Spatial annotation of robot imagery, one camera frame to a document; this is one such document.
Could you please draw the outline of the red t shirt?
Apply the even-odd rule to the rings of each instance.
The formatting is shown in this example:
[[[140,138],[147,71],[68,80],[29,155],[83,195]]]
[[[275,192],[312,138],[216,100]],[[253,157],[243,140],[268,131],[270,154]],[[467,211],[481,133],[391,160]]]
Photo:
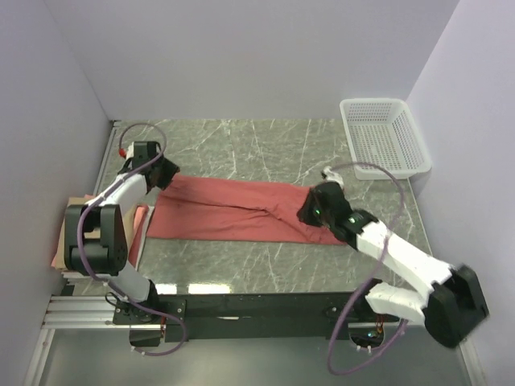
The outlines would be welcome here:
[[[308,187],[176,175],[159,192],[147,235],[157,239],[338,245],[297,212]]]

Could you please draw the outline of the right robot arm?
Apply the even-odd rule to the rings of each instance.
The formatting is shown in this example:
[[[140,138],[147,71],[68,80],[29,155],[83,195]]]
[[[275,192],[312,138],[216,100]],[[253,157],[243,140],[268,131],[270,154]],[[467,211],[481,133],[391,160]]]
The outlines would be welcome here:
[[[339,241],[377,260],[403,278],[409,289],[369,277],[344,306],[345,319],[353,308],[361,320],[389,315],[422,324],[430,336],[455,348],[489,316],[488,306],[473,269],[438,260],[392,232],[364,209],[352,209],[336,182],[311,188],[298,212],[301,222],[327,228]]]

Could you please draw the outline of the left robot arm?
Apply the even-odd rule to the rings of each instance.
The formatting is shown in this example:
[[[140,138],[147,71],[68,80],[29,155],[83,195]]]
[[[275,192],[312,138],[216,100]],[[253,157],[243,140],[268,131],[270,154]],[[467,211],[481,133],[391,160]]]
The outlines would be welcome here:
[[[178,172],[158,142],[133,142],[115,180],[98,197],[65,212],[66,269],[106,282],[124,302],[134,302],[132,313],[144,323],[159,317],[161,304],[155,284],[129,263],[123,216],[152,189],[167,188]]]

